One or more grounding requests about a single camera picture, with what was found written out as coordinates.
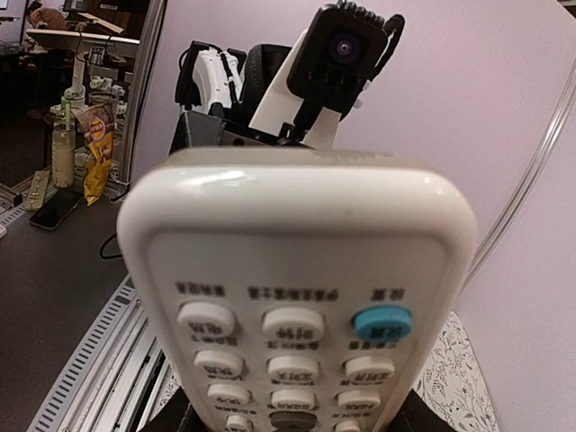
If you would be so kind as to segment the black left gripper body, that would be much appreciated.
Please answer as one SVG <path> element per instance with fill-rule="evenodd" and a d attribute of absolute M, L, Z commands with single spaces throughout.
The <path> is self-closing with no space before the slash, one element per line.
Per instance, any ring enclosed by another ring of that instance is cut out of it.
<path fill-rule="evenodd" d="M 221 117 L 195 111 L 180 114 L 168 151 L 169 156 L 183 149 L 215 147 L 310 148 L 301 142 L 279 138 Z"/>

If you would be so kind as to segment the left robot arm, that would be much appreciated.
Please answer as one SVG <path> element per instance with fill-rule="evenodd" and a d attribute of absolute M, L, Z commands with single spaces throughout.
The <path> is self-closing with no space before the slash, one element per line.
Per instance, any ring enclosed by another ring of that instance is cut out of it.
<path fill-rule="evenodd" d="M 181 113 L 168 153 L 204 147 L 306 148 L 289 139 L 290 124 L 277 136 L 249 126 L 290 50 L 260 44 L 245 52 L 192 41 L 180 58 L 175 102 Z"/>

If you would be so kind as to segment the small white remote control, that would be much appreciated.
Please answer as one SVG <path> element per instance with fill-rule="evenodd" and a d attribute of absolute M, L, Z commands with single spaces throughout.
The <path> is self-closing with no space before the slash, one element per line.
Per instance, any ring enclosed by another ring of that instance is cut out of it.
<path fill-rule="evenodd" d="M 210 431 L 384 431 L 475 250 L 471 205 L 398 157 L 189 148 L 123 202 L 118 244 Z"/>

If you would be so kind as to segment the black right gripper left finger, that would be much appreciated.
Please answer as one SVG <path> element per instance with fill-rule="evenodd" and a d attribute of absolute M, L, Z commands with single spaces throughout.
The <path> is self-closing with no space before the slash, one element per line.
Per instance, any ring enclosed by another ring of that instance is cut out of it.
<path fill-rule="evenodd" d="M 203 432 L 203 422 L 178 388 L 162 410 L 139 432 Z"/>

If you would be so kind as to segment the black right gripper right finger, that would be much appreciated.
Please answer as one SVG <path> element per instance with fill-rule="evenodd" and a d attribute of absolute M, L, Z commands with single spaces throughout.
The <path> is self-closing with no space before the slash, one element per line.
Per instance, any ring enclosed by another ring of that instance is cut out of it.
<path fill-rule="evenodd" d="M 414 391 L 411 390 L 387 432 L 450 432 L 442 420 Z"/>

